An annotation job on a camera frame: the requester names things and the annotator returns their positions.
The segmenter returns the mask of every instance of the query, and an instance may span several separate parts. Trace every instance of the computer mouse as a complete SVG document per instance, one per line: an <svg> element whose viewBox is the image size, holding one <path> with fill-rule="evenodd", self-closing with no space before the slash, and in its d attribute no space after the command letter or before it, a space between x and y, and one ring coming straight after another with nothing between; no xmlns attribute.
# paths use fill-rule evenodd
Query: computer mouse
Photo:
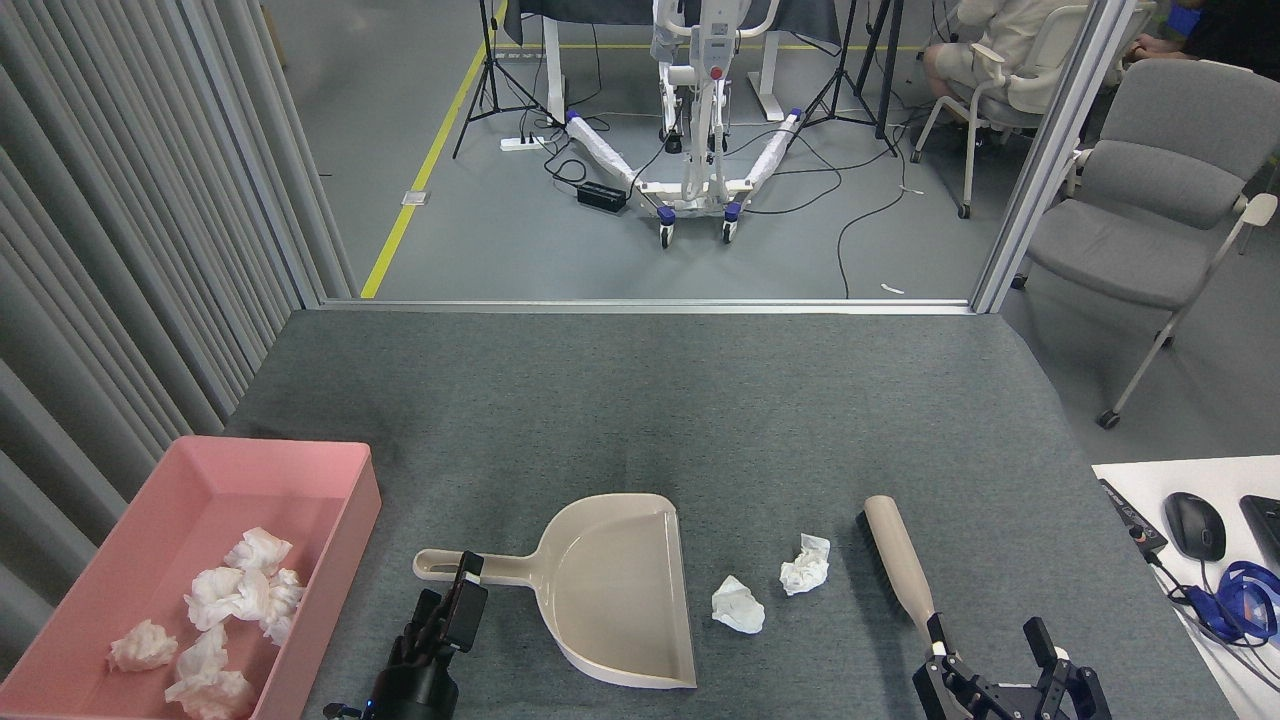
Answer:
<svg viewBox="0 0 1280 720"><path fill-rule="evenodd" d="M1187 557L1212 562L1226 555L1222 516L1204 498L1175 492L1165 498L1165 520L1169 521L1169 539Z"/></svg>

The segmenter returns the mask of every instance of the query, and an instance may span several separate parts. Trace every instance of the pink tray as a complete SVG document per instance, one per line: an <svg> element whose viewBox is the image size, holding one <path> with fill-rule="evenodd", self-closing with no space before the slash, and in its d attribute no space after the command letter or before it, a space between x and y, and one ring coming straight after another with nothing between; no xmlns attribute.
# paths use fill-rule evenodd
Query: pink tray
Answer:
<svg viewBox="0 0 1280 720"><path fill-rule="evenodd" d="M164 702L174 664L110 673L106 653L146 618L177 635L179 652L191 647L200 633L183 593L257 525L293 543L282 566L307 591L284 647L229 619L227 669L259 689L252 719L298 717L380 507L366 445L179 438L0 685L0 717L186 717Z"/></svg>

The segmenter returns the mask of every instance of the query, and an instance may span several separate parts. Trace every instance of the person's leg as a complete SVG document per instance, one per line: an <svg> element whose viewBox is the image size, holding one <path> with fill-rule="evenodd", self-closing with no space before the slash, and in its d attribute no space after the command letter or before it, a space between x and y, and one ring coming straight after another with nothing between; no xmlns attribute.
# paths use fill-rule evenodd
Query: person's leg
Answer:
<svg viewBox="0 0 1280 720"><path fill-rule="evenodd" d="M960 95L956 95L947 79L951 78L947 73L948 65L954 64L951 55L955 49L950 45L931 45L924 50L924 79L929 83L929 91L933 92L934 97L954 97L956 100L966 100Z"/></svg>

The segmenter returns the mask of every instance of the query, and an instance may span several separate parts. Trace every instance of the white tissue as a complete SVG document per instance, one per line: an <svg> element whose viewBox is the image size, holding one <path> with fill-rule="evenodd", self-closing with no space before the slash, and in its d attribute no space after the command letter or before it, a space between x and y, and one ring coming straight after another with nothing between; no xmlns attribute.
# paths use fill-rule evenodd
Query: white tissue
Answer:
<svg viewBox="0 0 1280 720"><path fill-rule="evenodd" d="M751 597L737 578L730 575L712 593L712 619L724 623L740 633L755 634L764 629L764 606Z"/></svg>
<svg viewBox="0 0 1280 720"><path fill-rule="evenodd" d="M123 638L111 643L106 662L113 670L137 673L168 665L178 652L178 638L169 637L151 619L138 623Z"/></svg>
<svg viewBox="0 0 1280 720"><path fill-rule="evenodd" d="M165 702L180 702L196 720L234 720L253 707L257 693L239 671L228 673L227 630L219 624L178 656L178 682L164 692Z"/></svg>
<svg viewBox="0 0 1280 720"><path fill-rule="evenodd" d="M787 597L809 592L827 582L827 556L831 555L831 541L800 533L800 555L795 562L783 562L782 589Z"/></svg>
<svg viewBox="0 0 1280 720"><path fill-rule="evenodd" d="M291 550L293 550L293 543L282 541L262 528L253 528L244 533L244 539L236 543L223 562L228 568L239 568L241 570L252 568L271 577Z"/></svg>
<svg viewBox="0 0 1280 720"><path fill-rule="evenodd" d="M196 575L191 580L191 594L182 596L191 624L204 633L236 612L243 578L244 571L234 568L214 568Z"/></svg>
<svg viewBox="0 0 1280 720"><path fill-rule="evenodd" d="M183 596L187 618L204 632L234 615L257 623L262 637L283 646L306 591L296 571L276 569L292 547L262 528L244 533L225 557L239 566L205 570L191 582L191 594Z"/></svg>
<svg viewBox="0 0 1280 720"><path fill-rule="evenodd" d="M271 642L278 646L284 644L289 632L293 630L293 614L298 610L305 589L298 582L298 574L293 570L280 570L271 575L270 602L262 619L257 623L257 626L262 629L262 637L271 638Z"/></svg>
<svg viewBox="0 0 1280 720"><path fill-rule="evenodd" d="M261 570L257 568L244 569L244 575L241 577L236 591L237 593L232 596L232 605L236 607L232 615L250 623L266 618L271 609L271 582Z"/></svg>

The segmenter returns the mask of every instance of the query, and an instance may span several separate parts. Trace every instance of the black device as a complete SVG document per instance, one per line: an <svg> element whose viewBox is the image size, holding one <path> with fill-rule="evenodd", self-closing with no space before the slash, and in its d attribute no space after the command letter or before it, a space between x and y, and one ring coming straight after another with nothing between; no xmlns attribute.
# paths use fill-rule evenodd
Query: black device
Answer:
<svg viewBox="0 0 1280 720"><path fill-rule="evenodd" d="M577 186L577 201L608 213L621 213L627 206L627 193L598 182L584 182Z"/></svg>
<svg viewBox="0 0 1280 720"><path fill-rule="evenodd" d="M1102 483L1102 491L1107 493L1111 506L1120 514L1120 520L1124 521L1125 529L1129 530L1129 537L1133 538L1138 550L1143 553L1160 552L1169 544L1165 536L1160 534L1160 530L1143 518L1142 512L1138 512L1133 505L1129 505L1129 501L1116 488L1111 487L1111 483L1103 478L1098 478L1098 482Z"/></svg>
<svg viewBox="0 0 1280 720"><path fill-rule="evenodd" d="M1222 515L1204 498L1175 492L1165 498L1169 537L1187 557L1216 562L1226 555Z"/></svg>
<svg viewBox="0 0 1280 720"><path fill-rule="evenodd" d="M484 557L463 552L453 585L443 597L424 588L413 618L392 642L387 666L374 680L362 710L333 702L324 716L360 720L448 720L458 702L458 684L449 676L454 652L468 652L489 591L480 587Z"/></svg>
<svg viewBox="0 0 1280 720"><path fill-rule="evenodd" d="M911 676L928 720L1066 720L1061 708L1066 697L1076 720L1111 720L1098 674L1060 657L1039 618L1023 625L1041 667L1034 685L996 683L974 673L947 643L940 612L929 618L928 629L934 655Z"/></svg>
<svg viewBox="0 0 1280 720"><path fill-rule="evenodd" d="M1280 570L1280 500L1247 495L1240 498L1240 510L1262 555L1274 570Z"/></svg>

